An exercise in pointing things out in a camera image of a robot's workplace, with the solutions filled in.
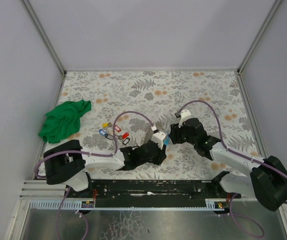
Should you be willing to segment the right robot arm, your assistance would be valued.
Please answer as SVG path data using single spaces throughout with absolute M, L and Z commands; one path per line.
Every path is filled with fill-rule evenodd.
M 241 176 L 228 173 L 220 180 L 227 193 L 255 197 L 270 211 L 287 201 L 287 171 L 277 157 L 254 157 L 228 147 L 221 139 L 207 134 L 197 118 L 172 124 L 169 138 L 173 144 L 189 143 L 200 156 L 239 171 Z

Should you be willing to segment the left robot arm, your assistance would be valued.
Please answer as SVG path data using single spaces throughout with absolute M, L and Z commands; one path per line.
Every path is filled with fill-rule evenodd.
M 90 177 L 86 169 L 110 169 L 131 171 L 152 163 L 160 165 L 166 159 L 166 145 L 162 147 L 149 140 L 141 146 L 128 146 L 118 149 L 116 155 L 106 156 L 104 151 L 96 155 L 86 154 L 78 140 L 70 140 L 43 154 L 45 179 L 48 185 L 66 184 L 76 192 L 90 187 Z

